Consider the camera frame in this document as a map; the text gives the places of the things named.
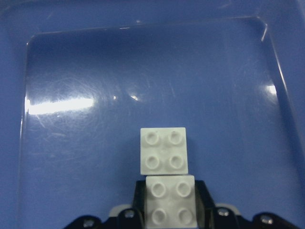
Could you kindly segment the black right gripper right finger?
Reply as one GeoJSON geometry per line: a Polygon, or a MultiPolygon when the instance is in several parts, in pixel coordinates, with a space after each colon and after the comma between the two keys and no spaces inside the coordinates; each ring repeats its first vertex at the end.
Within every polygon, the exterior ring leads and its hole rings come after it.
{"type": "Polygon", "coordinates": [[[200,229],[213,228],[213,209],[215,203],[202,180],[195,180],[196,221],[200,229]]]}

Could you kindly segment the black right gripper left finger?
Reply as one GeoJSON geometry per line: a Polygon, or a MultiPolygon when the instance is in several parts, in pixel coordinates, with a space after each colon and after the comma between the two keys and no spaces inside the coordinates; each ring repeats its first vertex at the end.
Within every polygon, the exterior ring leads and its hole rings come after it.
{"type": "Polygon", "coordinates": [[[132,209],[135,211],[137,229],[145,229],[145,202],[146,202],[146,182],[139,180],[135,183],[132,209]]]}

